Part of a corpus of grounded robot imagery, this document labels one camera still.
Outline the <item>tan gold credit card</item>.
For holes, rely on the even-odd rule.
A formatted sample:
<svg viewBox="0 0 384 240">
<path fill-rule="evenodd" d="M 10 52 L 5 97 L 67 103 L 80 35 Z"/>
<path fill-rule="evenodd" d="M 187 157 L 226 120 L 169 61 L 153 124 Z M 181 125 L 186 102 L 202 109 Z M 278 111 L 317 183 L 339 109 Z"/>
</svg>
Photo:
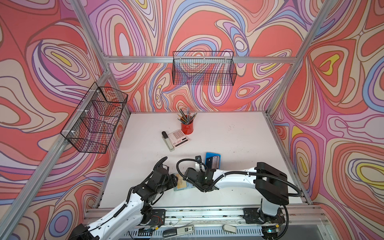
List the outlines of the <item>tan gold credit card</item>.
<svg viewBox="0 0 384 240">
<path fill-rule="evenodd" d="M 183 180 L 183 178 L 179 174 L 177 174 L 176 177 L 178 178 L 176 189 L 178 191 L 186 189 L 188 187 L 188 183 Z"/>
</svg>

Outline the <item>green card holder wallet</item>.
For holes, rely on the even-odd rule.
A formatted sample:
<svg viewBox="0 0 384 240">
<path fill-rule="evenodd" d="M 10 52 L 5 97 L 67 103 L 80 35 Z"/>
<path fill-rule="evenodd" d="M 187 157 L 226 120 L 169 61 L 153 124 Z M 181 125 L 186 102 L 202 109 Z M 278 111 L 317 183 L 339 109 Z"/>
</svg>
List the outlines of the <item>green card holder wallet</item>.
<svg viewBox="0 0 384 240">
<path fill-rule="evenodd" d="M 174 176 L 177 178 L 177 184 L 174 187 L 175 192 L 195 188 L 194 185 L 183 180 L 180 174 L 174 174 Z"/>
</svg>

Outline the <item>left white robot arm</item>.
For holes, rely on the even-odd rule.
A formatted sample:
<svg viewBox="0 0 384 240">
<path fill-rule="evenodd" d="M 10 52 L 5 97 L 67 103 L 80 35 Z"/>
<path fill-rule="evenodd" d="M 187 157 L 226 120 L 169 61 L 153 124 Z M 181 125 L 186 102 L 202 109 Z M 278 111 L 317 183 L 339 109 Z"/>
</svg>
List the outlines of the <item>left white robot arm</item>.
<svg viewBox="0 0 384 240">
<path fill-rule="evenodd" d="M 178 178 L 163 166 L 153 169 L 139 185 L 131 187 L 126 200 L 88 225 L 79 224 L 70 240 L 117 240 L 124 232 L 139 225 L 152 210 L 157 195 L 173 189 Z"/>
</svg>

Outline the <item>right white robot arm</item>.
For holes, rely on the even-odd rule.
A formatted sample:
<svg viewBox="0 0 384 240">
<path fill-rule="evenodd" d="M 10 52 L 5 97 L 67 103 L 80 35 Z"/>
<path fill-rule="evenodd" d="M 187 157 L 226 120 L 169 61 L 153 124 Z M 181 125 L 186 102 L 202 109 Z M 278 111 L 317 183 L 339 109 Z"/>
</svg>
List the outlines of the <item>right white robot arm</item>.
<svg viewBox="0 0 384 240">
<path fill-rule="evenodd" d="M 256 167 L 248 170 L 224 171 L 204 166 L 204 171 L 187 168 L 182 173 L 179 164 L 187 161 L 188 159 L 180 160 L 177 171 L 184 181 L 203 193 L 225 188 L 257 190 L 262 195 L 260 216 L 263 217 L 277 216 L 279 208 L 290 203 L 290 197 L 300 198 L 303 195 L 299 187 L 288 181 L 285 173 L 264 162 L 259 162 Z"/>
</svg>

